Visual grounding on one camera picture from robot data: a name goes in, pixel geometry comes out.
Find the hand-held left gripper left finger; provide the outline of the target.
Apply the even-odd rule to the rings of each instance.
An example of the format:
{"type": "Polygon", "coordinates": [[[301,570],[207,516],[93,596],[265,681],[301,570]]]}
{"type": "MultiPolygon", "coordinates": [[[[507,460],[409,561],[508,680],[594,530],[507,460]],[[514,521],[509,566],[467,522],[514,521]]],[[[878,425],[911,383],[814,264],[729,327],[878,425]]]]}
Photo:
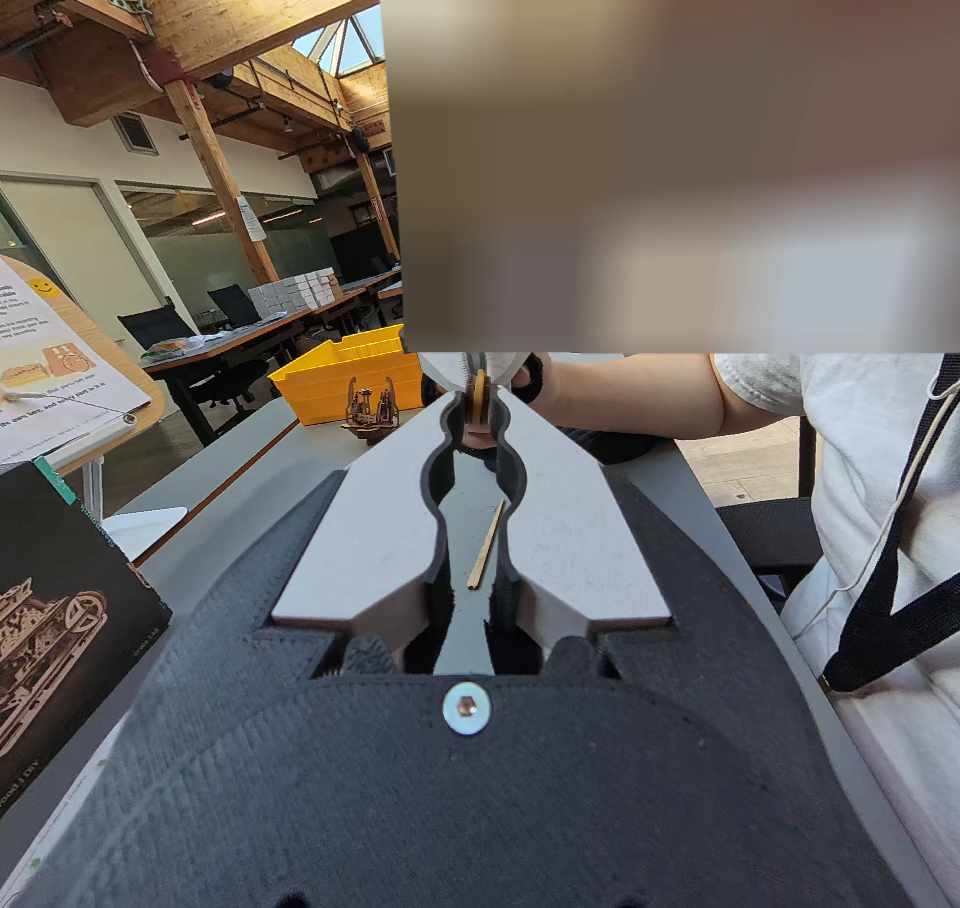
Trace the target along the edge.
{"type": "Polygon", "coordinates": [[[366,454],[336,487],[273,609],[281,626],[419,635],[426,586],[448,555],[439,503],[454,483],[460,396],[444,394],[366,454]]]}

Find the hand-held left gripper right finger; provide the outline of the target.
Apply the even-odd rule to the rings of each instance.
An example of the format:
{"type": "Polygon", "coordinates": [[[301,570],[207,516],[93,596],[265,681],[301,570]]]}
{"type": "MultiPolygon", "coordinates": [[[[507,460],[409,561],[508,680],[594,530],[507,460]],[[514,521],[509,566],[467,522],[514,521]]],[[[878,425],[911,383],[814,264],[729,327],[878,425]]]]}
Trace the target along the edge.
{"type": "Polygon", "coordinates": [[[601,464],[508,390],[490,397],[497,481],[510,506],[498,559],[531,637],[665,626],[668,604],[601,464]]]}

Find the round wooden wheel part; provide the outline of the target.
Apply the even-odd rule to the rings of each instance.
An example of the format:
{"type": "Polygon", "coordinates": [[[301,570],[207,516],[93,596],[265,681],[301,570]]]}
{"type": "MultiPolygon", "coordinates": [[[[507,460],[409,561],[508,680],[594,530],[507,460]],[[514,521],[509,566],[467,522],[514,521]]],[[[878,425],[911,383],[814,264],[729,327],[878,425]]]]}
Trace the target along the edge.
{"type": "Polygon", "coordinates": [[[464,423],[486,430],[490,424],[491,382],[483,367],[466,377],[463,390],[464,423]]]}

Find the thin wooden stick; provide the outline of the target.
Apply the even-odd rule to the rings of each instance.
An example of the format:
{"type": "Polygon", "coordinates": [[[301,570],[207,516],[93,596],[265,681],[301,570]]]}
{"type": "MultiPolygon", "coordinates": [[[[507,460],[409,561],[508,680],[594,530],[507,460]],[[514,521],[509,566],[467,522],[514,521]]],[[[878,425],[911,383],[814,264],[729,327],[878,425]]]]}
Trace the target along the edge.
{"type": "Polygon", "coordinates": [[[476,561],[471,568],[469,576],[466,581],[466,588],[469,591],[476,591],[479,589],[482,579],[486,571],[486,567],[489,562],[489,558],[494,546],[494,541],[498,534],[498,527],[501,520],[501,516],[506,505],[506,500],[501,499],[497,505],[493,517],[491,519],[490,525],[486,532],[485,538],[483,540],[481,549],[477,555],[476,561]]]}

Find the person's right forearm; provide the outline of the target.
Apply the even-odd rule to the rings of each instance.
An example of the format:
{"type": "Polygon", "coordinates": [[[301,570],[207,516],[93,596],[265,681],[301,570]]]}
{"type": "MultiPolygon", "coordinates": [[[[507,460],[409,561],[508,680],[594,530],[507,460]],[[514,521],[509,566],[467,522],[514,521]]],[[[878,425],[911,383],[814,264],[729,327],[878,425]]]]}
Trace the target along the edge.
{"type": "Polygon", "coordinates": [[[544,360],[531,407],[556,426],[692,440],[721,434],[724,395],[706,354],[544,360]]]}

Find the small assembled wooden model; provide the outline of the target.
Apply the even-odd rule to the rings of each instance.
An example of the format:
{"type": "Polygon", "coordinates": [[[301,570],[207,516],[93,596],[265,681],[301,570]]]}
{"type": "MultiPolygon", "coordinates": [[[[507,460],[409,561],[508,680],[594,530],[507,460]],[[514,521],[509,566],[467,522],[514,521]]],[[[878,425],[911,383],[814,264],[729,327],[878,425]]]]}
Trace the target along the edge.
{"type": "Polygon", "coordinates": [[[381,392],[374,407],[371,401],[373,391],[368,387],[355,390],[355,385],[356,378],[352,378],[349,382],[342,426],[372,447],[400,427],[394,383],[391,377],[386,378],[387,387],[381,392]]]}

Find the black model kit box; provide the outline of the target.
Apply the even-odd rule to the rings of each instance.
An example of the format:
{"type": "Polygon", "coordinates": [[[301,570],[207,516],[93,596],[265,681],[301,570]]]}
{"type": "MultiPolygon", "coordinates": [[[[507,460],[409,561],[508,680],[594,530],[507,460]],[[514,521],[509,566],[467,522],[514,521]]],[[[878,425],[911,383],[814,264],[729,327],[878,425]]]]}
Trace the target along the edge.
{"type": "Polygon", "coordinates": [[[2,816],[172,619],[53,477],[30,461],[2,465],[2,816]]]}

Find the stack of white boxes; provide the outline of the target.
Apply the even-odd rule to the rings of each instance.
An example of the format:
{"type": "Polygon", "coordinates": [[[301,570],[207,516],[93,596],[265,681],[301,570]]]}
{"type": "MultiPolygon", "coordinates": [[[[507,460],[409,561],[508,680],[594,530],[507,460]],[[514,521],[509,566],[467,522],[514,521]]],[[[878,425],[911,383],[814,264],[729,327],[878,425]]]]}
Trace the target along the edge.
{"type": "Polygon", "coordinates": [[[264,320],[279,314],[317,311],[343,297],[339,280],[331,267],[250,288],[246,293],[264,320]]]}

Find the black office chair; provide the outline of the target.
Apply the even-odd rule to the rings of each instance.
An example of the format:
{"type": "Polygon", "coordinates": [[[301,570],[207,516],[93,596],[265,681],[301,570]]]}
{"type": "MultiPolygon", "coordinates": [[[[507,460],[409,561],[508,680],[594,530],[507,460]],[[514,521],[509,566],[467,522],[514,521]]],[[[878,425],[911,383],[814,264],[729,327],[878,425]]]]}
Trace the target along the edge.
{"type": "MultiPolygon", "coordinates": [[[[140,314],[119,315],[117,320],[144,349],[151,349],[165,340],[190,338],[195,334],[177,314],[176,309],[169,305],[140,314]]],[[[250,413],[242,407],[241,400],[245,399],[249,403],[255,400],[251,392],[252,386],[266,377],[268,371],[269,362],[263,359],[251,359],[228,366],[221,357],[217,357],[188,362],[154,379],[165,382],[189,427],[197,435],[201,445],[206,447],[249,416],[250,413]],[[201,413],[200,405],[209,402],[216,407],[230,401],[235,403],[237,414],[221,429],[215,430],[201,413]]]]}
{"type": "Polygon", "coordinates": [[[777,611],[822,557],[811,496],[816,477],[817,434],[799,420],[798,496],[721,506],[717,513],[740,554],[777,611]]]}
{"type": "Polygon", "coordinates": [[[262,321],[247,291],[239,285],[209,290],[207,295],[233,329],[257,325],[262,321]]]}

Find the long wooden desk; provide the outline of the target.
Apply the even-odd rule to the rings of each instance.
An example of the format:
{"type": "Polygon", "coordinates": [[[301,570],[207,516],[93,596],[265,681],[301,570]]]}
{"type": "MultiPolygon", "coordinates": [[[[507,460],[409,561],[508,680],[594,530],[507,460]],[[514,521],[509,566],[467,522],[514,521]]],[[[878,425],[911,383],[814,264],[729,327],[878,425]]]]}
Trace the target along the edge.
{"type": "Polygon", "coordinates": [[[401,277],[402,271],[399,267],[383,271],[348,285],[340,299],[323,309],[285,314],[261,321],[257,325],[223,332],[207,339],[202,348],[191,351],[184,357],[141,367],[155,380],[154,377],[188,362],[217,357],[221,357],[228,366],[261,357],[275,358],[277,365],[282,366],[302,354],[299,340],[314,332],[329,335],[336,340],[359,332],[359,322],[365,311],[379,326],[385,326],[386,319],[380,307],[379,293],[386,290],[390,284],[398,282],[401,277]]]}

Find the wooden support post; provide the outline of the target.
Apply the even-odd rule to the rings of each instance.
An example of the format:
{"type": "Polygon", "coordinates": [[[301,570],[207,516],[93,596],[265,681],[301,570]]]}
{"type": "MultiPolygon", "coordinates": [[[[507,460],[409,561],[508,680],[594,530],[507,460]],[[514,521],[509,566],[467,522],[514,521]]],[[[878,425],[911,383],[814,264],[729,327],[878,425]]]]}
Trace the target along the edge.
{"type": "Polygon", "coordinates": [[[230,171],[195,86],[175,79],[163,86],[179,123],[216,194],[226,219],[240,243],[253,277],[259,285],[276,282],[279,276],[264,241],[251,238],[239,200],[242,193],[230,171]]]}

